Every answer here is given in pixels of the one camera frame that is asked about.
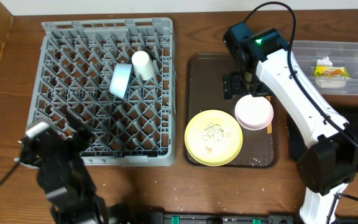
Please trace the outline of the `pink bowl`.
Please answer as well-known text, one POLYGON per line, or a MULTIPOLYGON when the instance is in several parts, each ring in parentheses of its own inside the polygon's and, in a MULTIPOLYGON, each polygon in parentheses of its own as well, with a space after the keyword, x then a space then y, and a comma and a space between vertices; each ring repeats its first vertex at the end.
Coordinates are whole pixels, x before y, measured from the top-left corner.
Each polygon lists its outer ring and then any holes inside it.
POLYGON ((266 128, 272 122, 274 112, 268 99, 246 95, 237 101, 234 114, 243 128, 257 131, 266 128))

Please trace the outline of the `light blue bowl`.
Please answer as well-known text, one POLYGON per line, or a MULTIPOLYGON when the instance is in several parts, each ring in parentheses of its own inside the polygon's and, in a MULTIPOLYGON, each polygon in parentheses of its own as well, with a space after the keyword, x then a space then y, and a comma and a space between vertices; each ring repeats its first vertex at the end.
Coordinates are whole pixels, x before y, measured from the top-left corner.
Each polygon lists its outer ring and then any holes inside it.
POLYGON ((124 99, 129 79, 132 72, 132 65, 129 63, 118 63, 114 67, 109 92, 114 96, 124 99))

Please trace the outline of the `green yellow snack wrapper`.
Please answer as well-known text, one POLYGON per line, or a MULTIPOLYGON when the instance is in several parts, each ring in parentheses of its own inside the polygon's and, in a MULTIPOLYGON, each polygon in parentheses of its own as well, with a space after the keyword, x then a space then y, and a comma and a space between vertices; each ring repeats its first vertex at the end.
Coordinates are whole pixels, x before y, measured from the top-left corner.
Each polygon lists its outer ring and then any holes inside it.
POLYGON ((351 78, 346 67, 317 65, 313 71, 313 74, 318 78, 351 78))

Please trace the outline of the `white napkin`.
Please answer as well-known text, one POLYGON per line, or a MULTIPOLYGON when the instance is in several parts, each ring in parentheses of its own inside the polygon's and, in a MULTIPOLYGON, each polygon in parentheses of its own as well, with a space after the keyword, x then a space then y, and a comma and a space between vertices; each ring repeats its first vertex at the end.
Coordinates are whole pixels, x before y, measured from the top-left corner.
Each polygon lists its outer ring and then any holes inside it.
MULTIPOLYGON (((328 56, 322 59, 317 59, 316 66, 317 65, 334 66, 328 56)), ((320 88, 342 88, 345 87, 347 81, 350 80, 346 78, 318 78, 318 77, 315 77, 315 79, 316 79, 316 84, 320 88)))

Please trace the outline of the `white plastic cup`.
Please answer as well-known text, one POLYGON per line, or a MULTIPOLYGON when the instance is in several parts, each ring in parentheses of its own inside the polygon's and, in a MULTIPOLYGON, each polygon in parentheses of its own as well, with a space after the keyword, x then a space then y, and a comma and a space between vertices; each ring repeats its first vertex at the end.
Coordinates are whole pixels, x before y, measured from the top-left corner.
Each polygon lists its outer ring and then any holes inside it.
POLYGON ((136 76, 143 81, 151 79, 155 75, 152 59, 146 51, 136 51, 131 58, 136 76))

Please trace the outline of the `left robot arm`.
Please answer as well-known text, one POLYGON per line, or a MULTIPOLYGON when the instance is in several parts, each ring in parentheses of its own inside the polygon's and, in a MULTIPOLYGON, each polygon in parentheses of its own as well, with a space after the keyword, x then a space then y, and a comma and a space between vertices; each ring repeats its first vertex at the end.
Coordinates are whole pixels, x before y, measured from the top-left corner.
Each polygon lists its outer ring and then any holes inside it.
POLYGON ((63 139, 46 119, 28 125, 18 162, 38 168, 37 183, 52 204, 55 223, 132 223, 123 204, 107 207, 80 152, 91 144, 93 132, 72 114, 66 119, 73 135, 63 139))

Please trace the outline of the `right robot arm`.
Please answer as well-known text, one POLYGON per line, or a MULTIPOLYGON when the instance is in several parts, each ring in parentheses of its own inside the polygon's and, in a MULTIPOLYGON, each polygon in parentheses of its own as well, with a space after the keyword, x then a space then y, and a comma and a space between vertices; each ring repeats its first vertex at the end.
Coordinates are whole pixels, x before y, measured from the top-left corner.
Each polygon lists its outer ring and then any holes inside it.
POLYGON ((339 199, 358 173, 358 144, 348 120, 319 94, 278 30, 254 34, 240 22, 228 28, 223 42, 238 66, 223 77, 224 98, 278 98, 307 147, 296 162, 306 185, 299 216, 303 223, 334 223, 339 199))

